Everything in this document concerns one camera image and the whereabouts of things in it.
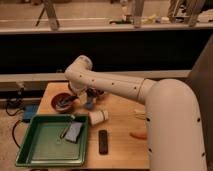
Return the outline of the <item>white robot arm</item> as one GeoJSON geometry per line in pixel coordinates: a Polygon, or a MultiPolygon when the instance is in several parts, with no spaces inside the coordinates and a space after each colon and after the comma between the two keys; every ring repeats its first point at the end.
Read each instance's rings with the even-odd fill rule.
{"type": "Polygon", "coordinates": [[[93,87],[145,106],[150,171],[207,171],[199,103],[186,83],[94,72],[84,55],[65,77],[76,94],[93,87]]]}

